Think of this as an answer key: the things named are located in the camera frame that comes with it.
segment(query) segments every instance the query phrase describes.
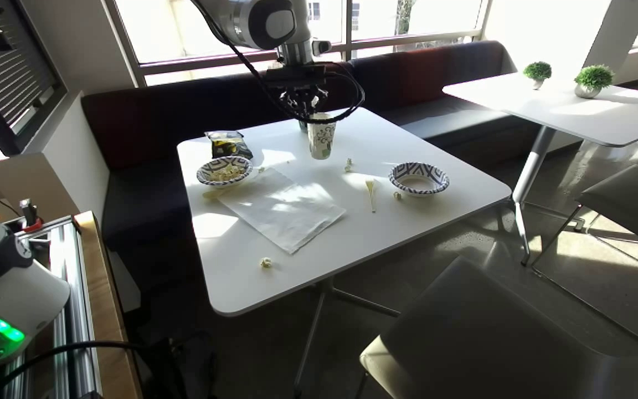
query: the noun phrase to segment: blue patterned bowl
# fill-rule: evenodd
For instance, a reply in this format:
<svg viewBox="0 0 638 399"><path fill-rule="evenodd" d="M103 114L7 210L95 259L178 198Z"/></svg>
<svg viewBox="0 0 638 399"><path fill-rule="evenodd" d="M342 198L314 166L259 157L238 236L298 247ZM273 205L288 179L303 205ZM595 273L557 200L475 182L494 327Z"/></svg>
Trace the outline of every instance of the blue patterned bowl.
<svg viewBox="0 0 638 399"><path fill-rule="evenodd" d="M451 186L451 179L444 171L421 161L406 161L394 166L391 182L415 198L433 198Z"/></svg>
<svg viewBox="0 0 638 399"><path fill-rule="evenodd" d="M250 175L250 160L242 156L216 157L205 164L197 179L206 186L233 186Z"/></svg>

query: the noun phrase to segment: white cup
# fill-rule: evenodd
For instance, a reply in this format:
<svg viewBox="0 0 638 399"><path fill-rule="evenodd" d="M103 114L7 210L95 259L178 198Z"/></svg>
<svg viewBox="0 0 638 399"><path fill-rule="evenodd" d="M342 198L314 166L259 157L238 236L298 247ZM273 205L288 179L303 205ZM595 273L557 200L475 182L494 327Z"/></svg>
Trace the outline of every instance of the white cup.
<svg viewBox="0 0 638 399"><path fill-rule="evenodd" d="M326 114L314 114L312 120L330 120ZM309 125L305 139L311 144L311 156L314 160L326 160L333 153L336 122L330 125Z"/></svg>

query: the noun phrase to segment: plate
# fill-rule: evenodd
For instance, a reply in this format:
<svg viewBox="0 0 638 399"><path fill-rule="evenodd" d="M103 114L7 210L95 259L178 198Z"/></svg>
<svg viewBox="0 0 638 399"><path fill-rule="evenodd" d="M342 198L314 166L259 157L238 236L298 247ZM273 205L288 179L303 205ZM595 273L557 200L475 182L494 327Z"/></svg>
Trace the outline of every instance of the plate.
<svg viewBox="0 0 638 399"><path fill-rule="evenodd" d="M197 179L206 186L233 186L250 175L250 161L242 156L216 157L197 171Z"/></svg>
<svg viewBox="0 0 638 399"><path fill-rule="evenodd" d="M433 198L451 186L451 179L444 171L424 161L406 161L394 166L391 182L415 198Z"/></svg>

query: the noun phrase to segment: floor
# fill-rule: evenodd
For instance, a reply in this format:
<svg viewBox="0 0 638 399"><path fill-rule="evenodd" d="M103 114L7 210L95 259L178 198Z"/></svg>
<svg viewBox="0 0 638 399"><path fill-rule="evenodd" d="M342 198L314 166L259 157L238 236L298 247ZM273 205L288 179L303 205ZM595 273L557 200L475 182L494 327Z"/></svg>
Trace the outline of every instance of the floor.
<svg viewBox="0 0 638 399"><path fill-rule="evenodd" d="M406 308L454 257L466 257L573 337L612 354L634 354L638 352L638 262L573 229L557 236L586 186L630 164L638 164L638 144L610 149L582 143L547 156L527 205L534 251L527 268L517 262L521 252L515 215L505 205L370 259L339 274L336 287ZM515 184L521 171L515 161L480 169L507 184ZM638 242L606 217L582 210L572 227L576 222L610 231L606 240L638 255ZM316 297L316 289L305 289L250 314L225 319L216 317L205 299L196 302L189 279L153 296L150 317L135 328L135 334L148 342L191 337L178 363L194 383L194 396L213 393L219 399L284 399L293 396ZM302 396L354 396L363 376L359 352L391 324L391 317L369 308L328 302ZM386 399L387 395L369 381L362 396Z"/></svg>

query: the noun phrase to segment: small plant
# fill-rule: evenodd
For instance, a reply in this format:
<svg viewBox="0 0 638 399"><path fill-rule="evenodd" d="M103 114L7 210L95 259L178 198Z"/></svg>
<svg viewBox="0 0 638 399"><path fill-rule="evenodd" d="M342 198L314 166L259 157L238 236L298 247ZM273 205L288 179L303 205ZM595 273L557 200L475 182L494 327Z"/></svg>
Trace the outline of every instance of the small plant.
<svg viewBox="0 0 638 399"><path fill-rule="evenodd" d="M600 91L603 87L610 87L614 81L614 74L608 64L590 64L576 76L576 85L590 91Z"/></svg>
<svg viewBox="0 0 638 399"><path fill-rule="evenodd" d="M536 83L542 83L552 76L552 68L547 62L532 62L524 68L524 76L536 81Z"/></svg>

